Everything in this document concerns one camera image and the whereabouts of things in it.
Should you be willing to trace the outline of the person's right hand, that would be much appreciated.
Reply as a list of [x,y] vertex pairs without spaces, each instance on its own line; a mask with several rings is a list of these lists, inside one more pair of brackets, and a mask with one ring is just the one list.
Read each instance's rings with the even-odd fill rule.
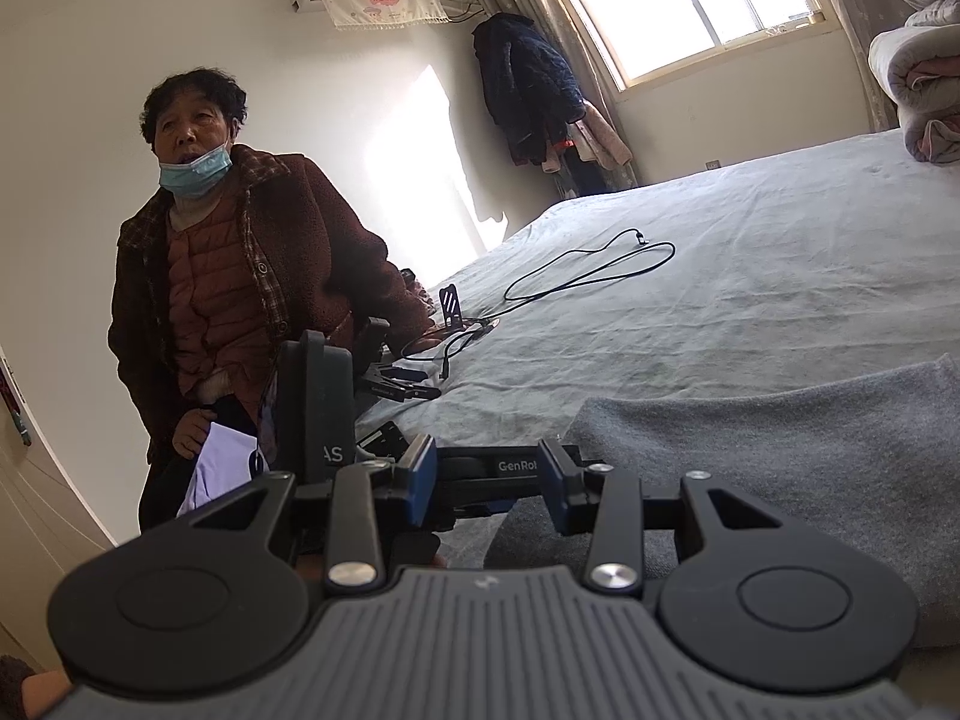
[[71,690],[63,671],[34,671],[26,661],[0,656],[0,712],[10,720],[43,717]]

